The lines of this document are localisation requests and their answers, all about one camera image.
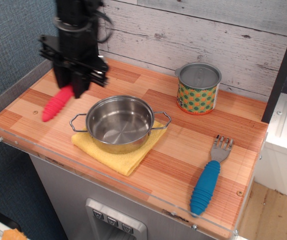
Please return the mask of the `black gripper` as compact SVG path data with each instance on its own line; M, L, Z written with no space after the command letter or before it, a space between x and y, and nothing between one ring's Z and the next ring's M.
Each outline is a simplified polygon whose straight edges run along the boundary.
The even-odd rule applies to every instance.
M108 65L99 56L96 35L89 31L59 31L58 36L39 37L39 54L52 61L59 88L72 85L74 97L79 99L89 90L90 83L107 85Z

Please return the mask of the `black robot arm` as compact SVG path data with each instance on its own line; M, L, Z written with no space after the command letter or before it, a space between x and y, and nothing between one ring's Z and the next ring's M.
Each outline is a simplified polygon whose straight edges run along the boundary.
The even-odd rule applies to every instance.
M53 24L58 35L41 35L39 54L52 61L59 88L72 86L75 98L80 98L91 83L107 84L109 70L100 56L98 45L111 37L109 32L100 39L99 20L110 25L112 20L99 11L101 0L57 0Z

